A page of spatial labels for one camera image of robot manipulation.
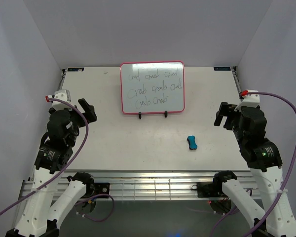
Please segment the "blue bone-shaped eraser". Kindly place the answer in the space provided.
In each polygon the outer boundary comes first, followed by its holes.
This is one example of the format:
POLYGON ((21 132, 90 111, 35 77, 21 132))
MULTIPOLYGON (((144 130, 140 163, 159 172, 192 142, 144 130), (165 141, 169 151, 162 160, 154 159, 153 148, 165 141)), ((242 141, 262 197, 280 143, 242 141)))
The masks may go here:
POLYGON ((187 142, 190 150, 196 150, 198 148, 194 135, 188 136, 187 142))

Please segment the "pink framed whiteboard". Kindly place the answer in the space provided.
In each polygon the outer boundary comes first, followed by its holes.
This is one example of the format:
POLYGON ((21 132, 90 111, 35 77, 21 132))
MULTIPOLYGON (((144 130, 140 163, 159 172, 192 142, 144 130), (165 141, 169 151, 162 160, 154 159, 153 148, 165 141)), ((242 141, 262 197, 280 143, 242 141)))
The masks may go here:
POLYGON ((185 109, 185 67, 181 61, 123 63, 121 108, 126 115, 180 113, 185 109))

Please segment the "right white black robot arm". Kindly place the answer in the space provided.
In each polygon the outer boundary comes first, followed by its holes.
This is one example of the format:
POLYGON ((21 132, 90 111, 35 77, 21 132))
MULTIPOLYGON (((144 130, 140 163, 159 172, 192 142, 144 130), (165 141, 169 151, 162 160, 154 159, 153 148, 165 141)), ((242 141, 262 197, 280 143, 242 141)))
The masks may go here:
POLYGON ((224 128, 233 131, 240 154, 257 184, 263 206, 260 207, 241 187, 231 171, 217 173, 214 193, 228 196, 245 217, 252 237, 296 237, 296 220, 287 193, 282 191, 283 170, 278 148, 265 137, 267 120, 259 106, 237 109, 222 102, 215 126, 226 117, 224 128))

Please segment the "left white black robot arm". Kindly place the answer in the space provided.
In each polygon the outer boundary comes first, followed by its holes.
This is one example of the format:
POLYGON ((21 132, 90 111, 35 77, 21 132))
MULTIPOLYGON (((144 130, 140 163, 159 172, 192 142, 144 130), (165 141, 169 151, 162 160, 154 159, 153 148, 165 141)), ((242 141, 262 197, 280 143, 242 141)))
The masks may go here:
POLYGON ((57 237, 60 226, 80 197, 90 197, 95 186, 91 175, 77 173, 70 178, 67 190, 56 202, 53 201, 63 172, 77 157, 73 152, 79 130, 96 122, 94 106, 84 98, 78 103, 81 113, 64 99, 47 97, 52 103, 47 131, 43 135, 35 161, 31 192, 23 197, 26 206, 16 226, 7 231, 8 237, 57 237))

